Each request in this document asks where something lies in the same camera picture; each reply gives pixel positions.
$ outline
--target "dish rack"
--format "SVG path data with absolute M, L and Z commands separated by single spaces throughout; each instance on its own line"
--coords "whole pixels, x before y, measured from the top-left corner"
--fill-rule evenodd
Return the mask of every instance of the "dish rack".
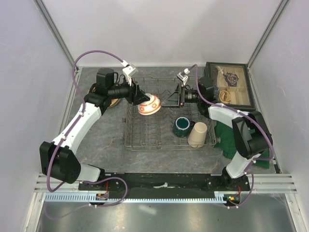
M 135 83 L 146 93 L 151 93 L 164 101 L 176 89 L 177 78 L 136 77 Z M 189 76 L 188 85 L 195 86 L 193 76 Z M 180 117 L 190 121 L 204 122 L 207 125 L 205 145 L 201 148 L 214 147 L 217 139 L 214 132 L 215 122 L 202 116 L 195 103 L 185 103 L 182 108 L 161 108 L 149 116 L 139 114 L 137 106 L 128 104 L 126 115 L 125 146 L 130 150 L 180 150 L 195 149 L 188 144 L 188 139 L 178 138 L 173 132 L 174 121 Z

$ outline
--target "bowl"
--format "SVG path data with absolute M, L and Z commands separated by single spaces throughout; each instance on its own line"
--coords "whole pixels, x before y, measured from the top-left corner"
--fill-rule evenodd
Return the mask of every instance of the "bowl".
M 146 93 L 146 95 L 150 98 L 150 100 L 139 104 L 137 108 L 141 115 L 152 115 L 161 108 L 161 100 L 157 96 L 150 93 Z

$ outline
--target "green cloth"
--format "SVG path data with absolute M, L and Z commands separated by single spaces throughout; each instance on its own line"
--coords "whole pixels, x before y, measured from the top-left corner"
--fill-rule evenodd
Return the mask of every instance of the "green cloth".
M 223 155 L 226 158 L 232 159 L 236 153 L 233 129 L 221 122 L 217 122 L 217 126 L 215 127 L 214 131 L 216 137 L 221 139 L 221 142 L 217 143 L 215 147 L 221 148 L 223 150 Z M 264 151 L 260 157 L 269 158 L 269 149 Z M 269 169 L 268 160 L 257 160 L 253 165 Z

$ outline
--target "white wall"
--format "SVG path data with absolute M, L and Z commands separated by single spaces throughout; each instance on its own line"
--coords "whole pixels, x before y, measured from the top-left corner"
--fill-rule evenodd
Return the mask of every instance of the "white wall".
M 39 146 L 59 130 L 70 66 L 33 1 L 2 0 L 0 22 L 0 230 L 20 232 Z
M 280 0 L 43 0 L 74 58 L 135 65 L 246 63 Z M 81 66 L 119 65 L 89 55 Z
M 293 0 L 252 66 L 281 169 L 309 217 L 309 2 Z

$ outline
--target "white cup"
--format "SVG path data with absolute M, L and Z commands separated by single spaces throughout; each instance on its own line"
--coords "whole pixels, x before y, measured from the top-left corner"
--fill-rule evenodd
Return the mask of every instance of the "white cup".
M 206 134 L 207 125 L 203 122 L 197 122 L 188 137 L 189 145 L 194 148 L 201 148 L 205 144 Z

